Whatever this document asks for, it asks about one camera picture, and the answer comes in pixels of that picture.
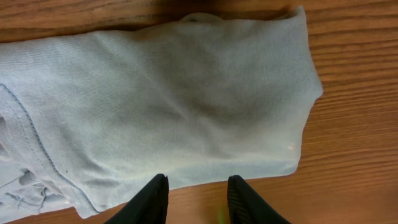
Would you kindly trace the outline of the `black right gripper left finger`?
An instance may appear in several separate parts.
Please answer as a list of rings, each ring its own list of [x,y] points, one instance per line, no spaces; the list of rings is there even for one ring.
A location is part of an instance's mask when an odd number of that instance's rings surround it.
[[[166,224],[168,203],[169,180],[157,174],[104,224]]]

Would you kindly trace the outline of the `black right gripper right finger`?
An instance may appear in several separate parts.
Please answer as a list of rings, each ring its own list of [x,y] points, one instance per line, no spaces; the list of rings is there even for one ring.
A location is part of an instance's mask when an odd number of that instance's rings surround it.
[[[227,201],[231,224],[290,224],[240,175],[229,177]]]

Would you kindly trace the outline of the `light blue printed t-shirt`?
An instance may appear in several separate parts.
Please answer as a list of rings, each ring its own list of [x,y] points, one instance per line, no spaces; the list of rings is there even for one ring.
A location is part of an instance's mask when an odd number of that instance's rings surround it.
[[[88,218],[158,173],[172,189],[289,175],[322,92],[302,7],[2,44],[1,222]]]

